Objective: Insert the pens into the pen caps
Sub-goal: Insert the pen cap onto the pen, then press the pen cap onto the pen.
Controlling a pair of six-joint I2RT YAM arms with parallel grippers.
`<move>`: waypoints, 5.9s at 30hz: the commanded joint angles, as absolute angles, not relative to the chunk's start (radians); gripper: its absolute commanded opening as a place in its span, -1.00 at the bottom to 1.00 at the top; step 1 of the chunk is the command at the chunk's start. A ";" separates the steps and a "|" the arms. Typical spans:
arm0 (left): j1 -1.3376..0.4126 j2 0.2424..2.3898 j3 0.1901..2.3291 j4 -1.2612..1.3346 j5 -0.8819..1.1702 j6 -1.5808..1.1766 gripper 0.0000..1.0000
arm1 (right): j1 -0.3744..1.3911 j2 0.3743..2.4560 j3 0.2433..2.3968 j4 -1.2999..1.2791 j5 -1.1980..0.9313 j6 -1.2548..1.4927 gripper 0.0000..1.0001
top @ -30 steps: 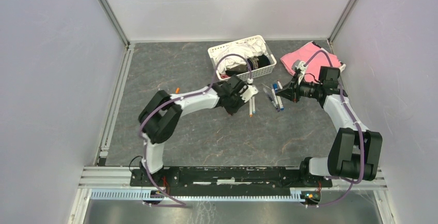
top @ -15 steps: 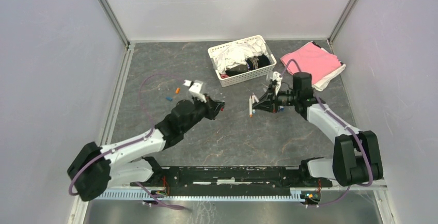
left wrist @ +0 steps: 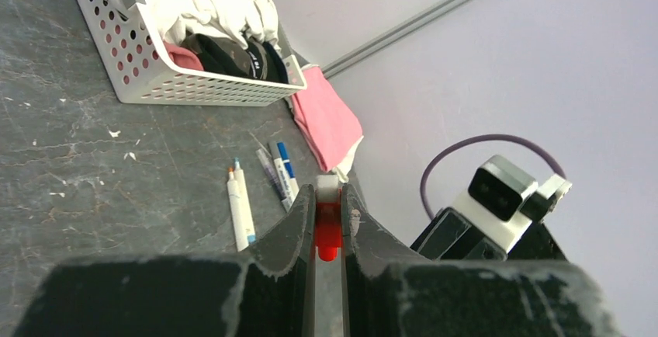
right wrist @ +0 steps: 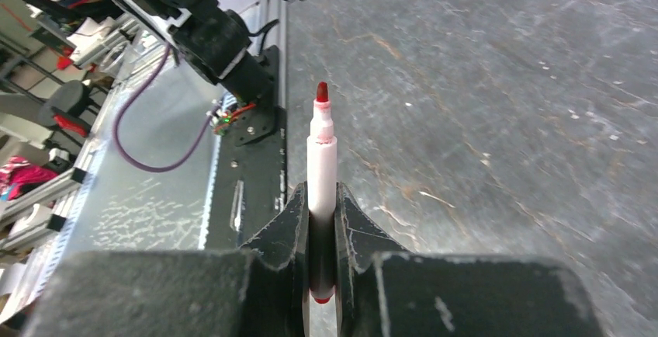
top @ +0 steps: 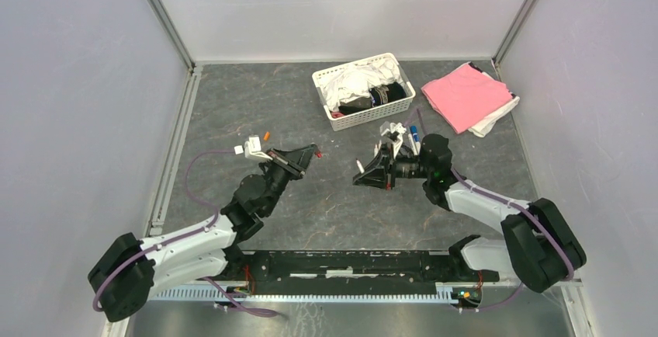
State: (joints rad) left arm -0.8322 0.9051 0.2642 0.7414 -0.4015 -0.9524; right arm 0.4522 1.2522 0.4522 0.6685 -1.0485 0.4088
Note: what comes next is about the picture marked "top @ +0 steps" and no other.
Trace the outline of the white pen blue ends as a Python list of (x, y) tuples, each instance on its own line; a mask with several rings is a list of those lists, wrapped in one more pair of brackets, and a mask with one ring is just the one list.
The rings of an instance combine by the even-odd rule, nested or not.
[(417, 132), (417, 128), (415, 126), (410, 126), (409, 131), (410, 131), (410, 140), (414, 147), (414, 153), (415, 155), (419, 155), (421, 149), (421, 141), (419, 134)]

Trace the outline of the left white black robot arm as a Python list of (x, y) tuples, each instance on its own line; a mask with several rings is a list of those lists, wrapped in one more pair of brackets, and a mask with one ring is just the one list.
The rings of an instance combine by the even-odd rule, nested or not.
[(166, 235), (128, 232), (114, 240), (87, 276), (94, 311), (122, 321), (171, 288), (218, 275), (231, 281), (243, 273), (239, 243), (262, 228), (289, 182), (302, 179), (312, 158), (321, 156), (316, 144), (244, 153), (258, 161), (261, 173), (244, 177), (225, 207), (211, 207), (209, 218)]

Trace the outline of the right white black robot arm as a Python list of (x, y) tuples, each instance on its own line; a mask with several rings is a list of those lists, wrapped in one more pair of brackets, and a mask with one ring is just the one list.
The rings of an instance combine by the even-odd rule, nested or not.
[(376, 146), (373, 159), (360, 166), (355, 186), (391, 190), (400, 179), (420, 179), (428, 200), (493, 228), (500, 240), (468, 239), (448, 260), (448, 271), (467, 281), (479, 270), (512, 274), (529, 290), (542, 293), (571, 280), (587, 254), (557, 205), (549, 199), (518, 200), (478, 186), (452, 165), (448, 138), (429, 134), (418, 155), (397, 154), (393, 142)]

